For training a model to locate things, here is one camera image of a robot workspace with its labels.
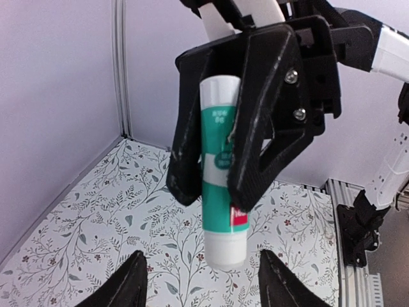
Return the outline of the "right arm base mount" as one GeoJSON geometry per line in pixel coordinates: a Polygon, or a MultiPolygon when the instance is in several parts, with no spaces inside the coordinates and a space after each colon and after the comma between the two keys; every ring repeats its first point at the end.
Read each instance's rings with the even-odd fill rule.
{"type": "Polygon", "coordinates": [[[378,210],[368,200],[364,189],[358,193],[351,207],[342,204],[337,206],[345,266],[367,265],[366,251],[375,251],[380,245],[379,228],[389,210],[389,205],[378,210]]]}

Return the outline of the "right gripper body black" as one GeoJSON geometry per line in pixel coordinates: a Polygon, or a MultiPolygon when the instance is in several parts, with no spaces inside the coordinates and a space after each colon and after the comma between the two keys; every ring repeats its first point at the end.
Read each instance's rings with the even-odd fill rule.
{"type": "MultiPolygon", "coordinates": [[[[341,90],[332,32],[325,19],[317,15],[280,24],[287,24],[294,30],[301,64],[286,73],[284,93],[279,99],[283,102],[300,99],[292,111],[291,121],[312,139],[324,133],[327,114],[334,118],[341,114],[341,90]]],[[[257,29],[249,29],[185,52],[212,50],[213,57],[207,77],[233,75],[242,81],[244,40],[248,33],[255,30],[257,29]]]]}

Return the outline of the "green white glue stick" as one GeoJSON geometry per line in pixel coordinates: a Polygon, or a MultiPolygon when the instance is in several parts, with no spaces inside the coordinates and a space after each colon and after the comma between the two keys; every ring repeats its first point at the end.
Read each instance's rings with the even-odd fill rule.
{"type": "Polygon", "coordinates": [[[229,271],[247,258],[249,217],[228,191],[233,129],[240,78],[216,75],[199,85],[201,106],[202,225],[204,259],[212,269],[229,271]]]}

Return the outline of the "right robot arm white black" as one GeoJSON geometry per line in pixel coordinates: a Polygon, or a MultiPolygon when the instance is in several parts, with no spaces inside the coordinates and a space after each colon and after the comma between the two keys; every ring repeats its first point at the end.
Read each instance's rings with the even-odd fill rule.
{"type": "Polygon", "coordinates": [[[228,206],[250,212],[276,180],[360,185],[385,210],[404,179],[381,177],[408,122],[408,37],[328,1],[184,1],[208,41],[176,59],[178,119],[166,185],[189,206],[215,155],[228,206]]]}

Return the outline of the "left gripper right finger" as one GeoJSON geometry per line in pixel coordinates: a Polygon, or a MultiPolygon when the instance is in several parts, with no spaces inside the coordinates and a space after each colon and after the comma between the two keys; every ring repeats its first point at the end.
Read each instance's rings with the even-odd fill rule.
{"type": "Polygon", "coordinates": [[[263,249],[259,258],[259,293],[262,307],[327,307],[270,250],[263,249]]]}

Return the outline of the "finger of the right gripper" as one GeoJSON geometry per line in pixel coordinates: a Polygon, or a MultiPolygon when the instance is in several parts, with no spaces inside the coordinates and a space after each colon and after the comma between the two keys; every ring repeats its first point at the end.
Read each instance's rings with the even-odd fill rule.
{"type": "Polygon", "coordinates": [[[301,64],[294,30],[276,24],[248,33],[244,42],[228,191],[232,202],[248,213],[312,139],[291,121],[300,99],[279,99],[286,73],[301,64]]]}
{"type": "Polygon", "coordinates": [[[201,196],[201,107],[199,84],[208,76],[213,51],[185,52],[176,59],[180,73],[178,119],[171,147],[166,185],[186,207],[201,196]]]}

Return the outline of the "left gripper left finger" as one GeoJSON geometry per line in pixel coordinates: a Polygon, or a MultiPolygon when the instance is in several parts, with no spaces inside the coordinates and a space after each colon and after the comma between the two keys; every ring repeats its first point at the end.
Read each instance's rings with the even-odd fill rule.
{"type": "Polygon", "coordinates": [[[146,306],[147,291],[147,260],[143,252],[137,250],[95,293],[77,306],[146,306]]]}

